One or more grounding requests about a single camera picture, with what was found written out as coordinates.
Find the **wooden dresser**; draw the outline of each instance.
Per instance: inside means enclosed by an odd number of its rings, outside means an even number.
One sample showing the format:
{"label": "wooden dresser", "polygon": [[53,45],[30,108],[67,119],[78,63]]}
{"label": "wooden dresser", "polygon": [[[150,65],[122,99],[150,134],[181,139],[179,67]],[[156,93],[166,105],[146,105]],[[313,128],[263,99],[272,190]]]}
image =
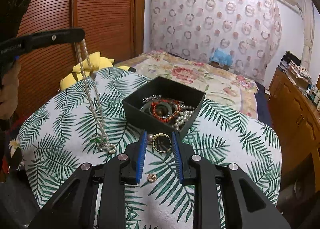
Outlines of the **wooden dresser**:
{"label": "wooden dresser", "polygon": [[292,171],[311,154],[317,192],[320,190],[320,113],[279,69],[269,91],[268,106],[282,150],[282,175]]}

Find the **pearl necklace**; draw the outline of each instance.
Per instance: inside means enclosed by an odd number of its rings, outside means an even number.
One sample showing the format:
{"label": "pearl necklace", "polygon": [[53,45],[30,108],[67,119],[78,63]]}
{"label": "pearl necklace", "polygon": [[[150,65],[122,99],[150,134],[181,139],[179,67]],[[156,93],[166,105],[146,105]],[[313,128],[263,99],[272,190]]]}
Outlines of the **pearl necklace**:
{"label": "pearl necklace", "polygon": [[[113,154],[116,152],[116,146],[114,144],[110,143],[108,134],[105,130],[105,122],[104,122],[104,118],[103,118],[103,114],[102,114],[100,95],[98,93],[98,89],[97,89],[97,86],[94,81],[95,78],[97,77],[97,72],[94,71],[93,65],[90,62],[89,53],[87,51],[87,44],[85,43],[85,39],[83,39],[81,41],[81,44],[77,44],[76,47],[77,47],[78,61],[80,64],[80,71],[81,71],[82,79],[84,82],[84,91],[85,91],[87,98],[88,98],[88,101],[89,101],[89,108],[90,108],[90,110],[93,114],[94,120],[98,124],[100,132],[101,132],[100,141],[97,144],[97,148],[99,151],[107,151],[109,154]],[[94,89],[94,93],[95,93],[95,98],[96,98],[96,102],[97,102],[97,108],[99,111],[100,119],[98,118],[98,115],[94,109],[93,101],[91,99],[89,85],[88,85],[87,77],[85,75],[84,67],[83,67],[82,53],[85,55],[87,62],[88,62],[88,66],[90,68],[90,77],[93,80],[93,89]]]}

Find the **open jewelry box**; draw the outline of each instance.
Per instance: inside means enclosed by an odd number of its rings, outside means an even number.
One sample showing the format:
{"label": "open jewelry box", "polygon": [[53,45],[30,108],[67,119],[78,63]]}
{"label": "open jewelry box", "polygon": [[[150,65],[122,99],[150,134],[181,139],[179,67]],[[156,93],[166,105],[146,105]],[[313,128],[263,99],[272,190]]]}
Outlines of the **open jewelry box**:
{"label": "open jewelry box", "polygon": [[205,93],[158,76],[123,99],[122,104],[124,113],[130,124],[142,130],[146,130],[151,134],[165,133],[170,136],[170,134],[176,130],[171,124],[161,122],[154,116],[140,111],[141,107],[145,104],[143,99],[156,95],[183,102],[184,105],[194,108],[192,115],[178,131],[180,139],[182,139],[198,116],[204,101]]}

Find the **stuffed animal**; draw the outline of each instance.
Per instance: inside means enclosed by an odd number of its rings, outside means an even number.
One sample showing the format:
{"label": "stuffed animal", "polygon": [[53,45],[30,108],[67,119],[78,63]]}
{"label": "stuffed animal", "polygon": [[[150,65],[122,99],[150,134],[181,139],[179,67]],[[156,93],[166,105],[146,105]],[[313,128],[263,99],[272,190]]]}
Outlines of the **stuffed animal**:
{"label": "stuffed animal", "polygon": [[[114,59],[100,57],[100,52],[94,52],[90,54],[89,59],[95,71],[103,68],[107,68],[107,67],[113,67],[113,63],[115,62]],[[83,61],[83,68],[84,68],[85,75],[89,76],[90,67],[88,65],[87,59]],[[126,71],[135,72],[134,69],[129,66],[119,66],[118,68]],[[76,66],[73,67],[72,74],[68,74],[67,77],[65,77],[60,81],[60,91],[63,91],[66,88],[69,88],[71,85],[75,84],[80,80],[82,80],[82,74],[80,70],[80,64],[77,64]]]}

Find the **curtain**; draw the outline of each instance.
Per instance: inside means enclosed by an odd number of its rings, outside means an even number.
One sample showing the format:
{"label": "curtain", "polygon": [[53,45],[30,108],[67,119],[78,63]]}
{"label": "curtain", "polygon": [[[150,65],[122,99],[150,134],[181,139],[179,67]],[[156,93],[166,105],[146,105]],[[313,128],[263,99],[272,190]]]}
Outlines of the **curtain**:
{"label": "curtain", "polygon": [[263,84],[281,39],[276,0],[151,0],[150,47],[208,63],[215,49]]}
{"label": "curtain", "polygon": [[298,0],[302,9],[301,15],[304,24],[304,43],[301,58],[301,65],[309,70],[310,58],[313,46],[313,38],[315,33],[315,18],[313,11],[313,3],[311,0]]}

